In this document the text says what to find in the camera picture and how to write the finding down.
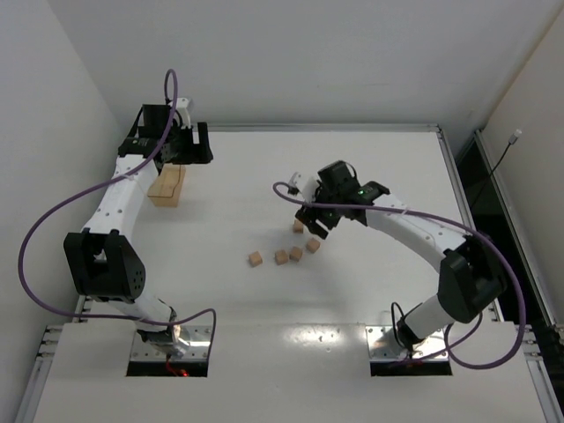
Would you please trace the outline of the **wooden block tray box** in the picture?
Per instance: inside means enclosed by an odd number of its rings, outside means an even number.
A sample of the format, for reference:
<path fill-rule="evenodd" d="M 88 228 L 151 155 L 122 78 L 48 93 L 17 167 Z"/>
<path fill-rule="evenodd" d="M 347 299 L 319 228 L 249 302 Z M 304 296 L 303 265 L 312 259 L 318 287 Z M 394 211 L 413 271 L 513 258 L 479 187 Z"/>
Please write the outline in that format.
<path fill-rule="evenodd" d="M 147 196 L 155 207 L 175 208 L 182 193 L 186 167 L 165 164 L 160 175 L 147 191 Z"/>

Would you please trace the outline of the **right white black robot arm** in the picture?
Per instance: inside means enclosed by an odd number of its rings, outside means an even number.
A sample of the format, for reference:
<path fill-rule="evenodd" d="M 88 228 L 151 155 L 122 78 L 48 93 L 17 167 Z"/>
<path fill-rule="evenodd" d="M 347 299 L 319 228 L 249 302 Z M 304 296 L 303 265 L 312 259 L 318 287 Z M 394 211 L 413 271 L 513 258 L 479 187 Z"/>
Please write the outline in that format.
<path fill-rule="evenodd" d="M 402 202 L 378 182 L 360 184 L 338 160 L 317 177 L 295 173 L 289 194 L 306 201 L 295 214 L 310 233 L 326 238 L 342 218 L 399 241 L 439 274 L 436 294 L 397 322 L 397 342 L 411 350 L 438 329 L 469 323 L 507 288 L 495 255 L 475 236 L 405 212 Z"/>

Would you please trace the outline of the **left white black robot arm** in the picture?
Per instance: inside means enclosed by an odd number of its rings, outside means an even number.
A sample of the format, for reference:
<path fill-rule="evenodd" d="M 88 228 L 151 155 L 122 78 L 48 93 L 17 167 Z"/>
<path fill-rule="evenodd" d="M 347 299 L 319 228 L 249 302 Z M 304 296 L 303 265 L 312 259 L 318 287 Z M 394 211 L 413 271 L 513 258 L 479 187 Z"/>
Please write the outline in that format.
<path fill-rule="evenodd" d="M 78 293 L 132 316 L 143 342 L 177 357 L 189 349 L 189 332 L 174 309 L 147 288 L 132 235 L 145 200 L 176 207 L 186 167 L 213 159 L 207 125 L 193 124 L 190 108 L 189 98 L 141 107 L 118 149 L 118 181 L 107 187 L 81 231 L 63 242 Z"/>

